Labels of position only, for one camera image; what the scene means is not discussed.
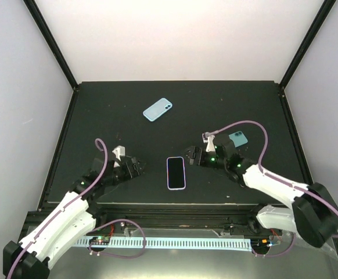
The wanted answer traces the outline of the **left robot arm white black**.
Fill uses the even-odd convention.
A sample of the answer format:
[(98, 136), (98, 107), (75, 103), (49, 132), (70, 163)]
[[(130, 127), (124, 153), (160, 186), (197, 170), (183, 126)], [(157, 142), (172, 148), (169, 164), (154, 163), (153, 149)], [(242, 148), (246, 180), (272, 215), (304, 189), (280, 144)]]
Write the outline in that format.
[(103, 231), (108, 218), (97, 200), (107, 188), (138, 178), (145, 163), (136, 157), (95, 159), (50, 214), (19, 242), (3, 249), (6, 278), (48, 278), (58, 260), (84, 235)]

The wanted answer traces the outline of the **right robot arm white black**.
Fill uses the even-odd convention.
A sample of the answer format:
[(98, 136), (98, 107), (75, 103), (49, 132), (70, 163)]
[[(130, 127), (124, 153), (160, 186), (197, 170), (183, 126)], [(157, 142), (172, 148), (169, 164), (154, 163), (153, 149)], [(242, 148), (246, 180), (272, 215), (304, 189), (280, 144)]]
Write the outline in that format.
[(242, 156), (226, 135), (208, 137), (205, 147), (186, 148), (184, 157), (194, 166), (222, 169), (241, 187), (263, 192), (282, 204), (265, 205), (250, 216), (247, 227), (251, 233), (270, 228), (290, 231), (316, 248), (338, 236), (338, 207), (322, 184), (298, 183), (263, 169)]

